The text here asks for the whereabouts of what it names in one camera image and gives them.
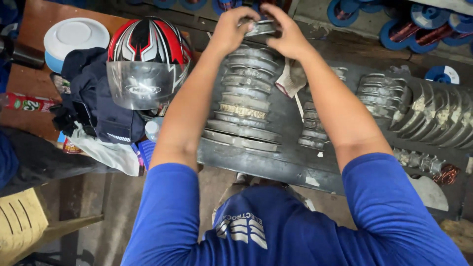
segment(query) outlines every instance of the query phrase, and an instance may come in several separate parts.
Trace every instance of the forearm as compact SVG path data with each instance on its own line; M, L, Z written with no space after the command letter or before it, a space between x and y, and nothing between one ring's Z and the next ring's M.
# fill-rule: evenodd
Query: forearm
M202 53L166 112L151 166L177 162L197 170L196 152L222 59L208 49Z
M301 64L320 120L335 148L340 170L359 155L392 153L370 112L315 49Z

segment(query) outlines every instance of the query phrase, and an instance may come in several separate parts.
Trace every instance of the yellow stool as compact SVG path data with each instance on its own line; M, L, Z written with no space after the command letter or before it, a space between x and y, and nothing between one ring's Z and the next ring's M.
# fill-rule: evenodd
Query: yellow stool
M11 266L42 245L104 219L101 214L49 222L48 215L38 188L0 198L0 266Z

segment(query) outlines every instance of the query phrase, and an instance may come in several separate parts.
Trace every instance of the white cloth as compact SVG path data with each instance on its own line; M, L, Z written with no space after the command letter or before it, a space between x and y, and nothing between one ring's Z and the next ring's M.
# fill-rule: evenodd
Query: white cloth
M109 167L118 169L129 176L138 176L140 163L130 145L103 142L87 135L80 123L76 122L76 126L79 128L74 130L71 137L67 137L72 144Z

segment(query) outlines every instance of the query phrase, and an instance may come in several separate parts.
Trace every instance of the motorcycle helmet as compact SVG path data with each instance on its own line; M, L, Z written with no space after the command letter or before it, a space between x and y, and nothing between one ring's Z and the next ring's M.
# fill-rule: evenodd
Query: motorcycle helmet
M114 103L131 110L162 107L182 86L191 63L190 46L174 25L156 17L129 20L108 47Z

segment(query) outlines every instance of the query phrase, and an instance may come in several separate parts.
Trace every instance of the blue bowl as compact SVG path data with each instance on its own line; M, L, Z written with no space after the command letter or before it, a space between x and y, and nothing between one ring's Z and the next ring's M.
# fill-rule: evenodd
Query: blue bowl
M46 64L48 65L49 69L58 74L61 73L62 65L64 64L63 60L59 60L53 57L47 51L44 52L44 60L46 61Z

